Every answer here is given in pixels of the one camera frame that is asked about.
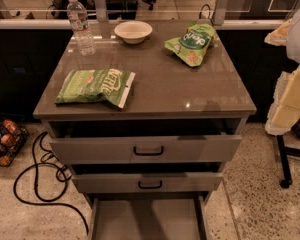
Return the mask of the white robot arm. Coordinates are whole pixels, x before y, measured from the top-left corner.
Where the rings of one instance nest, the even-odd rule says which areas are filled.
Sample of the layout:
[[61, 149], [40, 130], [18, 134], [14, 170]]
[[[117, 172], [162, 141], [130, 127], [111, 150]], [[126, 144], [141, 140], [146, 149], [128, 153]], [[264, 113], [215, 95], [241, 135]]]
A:
[[277, 80], [273, 103], [267, 115], [265, 130], [283, 135], [300, 119], [300, 8], [293, 17], [269, 33], [265, 42], [285, 46], [287, 57], [298, 63], [292, 73], [282, 72]]

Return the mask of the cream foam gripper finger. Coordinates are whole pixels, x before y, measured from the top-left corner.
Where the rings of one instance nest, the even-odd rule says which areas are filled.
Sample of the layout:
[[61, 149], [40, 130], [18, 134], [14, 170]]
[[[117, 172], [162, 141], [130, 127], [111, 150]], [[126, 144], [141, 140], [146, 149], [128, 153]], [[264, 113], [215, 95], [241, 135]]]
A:
[[274, 46], [285, 46], [287, 43], [288, 28], [291, 24], [291, 19], [285, 21], [278, 28], [269, 33], [264, 42]]
[[292, 73], [281, 73], [273, 98], [265, 131], [274, 136], [283, 135], [300, 119], [300, 65]]

